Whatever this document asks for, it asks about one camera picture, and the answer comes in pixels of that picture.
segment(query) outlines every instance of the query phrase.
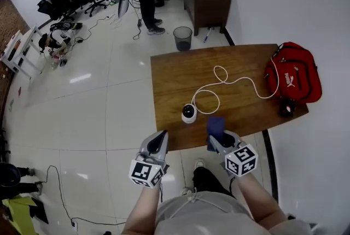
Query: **mesh trash bin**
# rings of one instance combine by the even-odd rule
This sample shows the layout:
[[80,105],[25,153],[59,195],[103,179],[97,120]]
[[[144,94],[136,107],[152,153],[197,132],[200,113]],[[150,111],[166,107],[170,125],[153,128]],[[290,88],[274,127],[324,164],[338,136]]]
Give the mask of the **mesh trash bin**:
[[176,48],[178,51],[186,51],[191,48],[192,29],[181,26],[174,30]]

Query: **gray shirt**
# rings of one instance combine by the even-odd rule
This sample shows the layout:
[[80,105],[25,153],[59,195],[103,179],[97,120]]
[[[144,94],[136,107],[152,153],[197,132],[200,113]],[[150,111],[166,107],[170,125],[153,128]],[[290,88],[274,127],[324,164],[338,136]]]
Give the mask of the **gray shirt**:
[[300,220],[282,222],[270,230],[258,225],[234,198],[216,192],[198,192],[161,204],[155,235],[311,235]]

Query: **red bag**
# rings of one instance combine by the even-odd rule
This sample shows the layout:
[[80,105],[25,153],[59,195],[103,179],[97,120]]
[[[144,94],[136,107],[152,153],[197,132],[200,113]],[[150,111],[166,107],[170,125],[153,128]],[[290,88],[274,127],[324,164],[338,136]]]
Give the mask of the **red bag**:
[[[276,96],[300,103],[313,103],[321,98],[322,87],[312,54],[301,46],[283,43],[272,57],[279,75]],[[271,62],[266,67],[266,80],[272,92],[277,88],[276,69]]]

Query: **wooden table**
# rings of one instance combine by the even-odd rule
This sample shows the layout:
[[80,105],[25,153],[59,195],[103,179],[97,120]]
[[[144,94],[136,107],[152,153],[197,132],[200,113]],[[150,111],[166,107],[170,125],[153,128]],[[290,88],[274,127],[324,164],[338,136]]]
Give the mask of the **wooden table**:
[[[267,62],[277,50],[276,44],[222,46],[218,48],[174,52],[151,57],[153,96],[157,130],[169,131],[169,150],[206,145],[208,115],[198,113],[193,124],[181,120],[182,108],[191,103],[198,88],[217,82],[215,65],[223,66],[228,81],[250,77],[260,96],[271,94],[264,79]],[[218,76],[225,79],[224,72]],[[249,80],[233,85],[217,85],[208,89],[220,98],[220,108],[213,114],[226,118],[225,128],[241,137],[283,124],[308,113],[306,104],[296,105],[293,118],[279,115],[279,100],[260,99]],[[216,97],[208,92],[196,96],[197,106],[204,112],[214,111]]]

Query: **blue cloth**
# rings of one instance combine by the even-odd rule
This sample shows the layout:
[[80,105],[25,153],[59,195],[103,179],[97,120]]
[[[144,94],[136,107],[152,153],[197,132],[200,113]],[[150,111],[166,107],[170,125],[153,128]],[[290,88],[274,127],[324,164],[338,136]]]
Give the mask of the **blue cloth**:
[[213,145],[209,142],[209,135],[212,135],[216,140],[221,142],[224,139],[225,118],[210,116],[207,122],[208,134],[208,151],[215,151]]

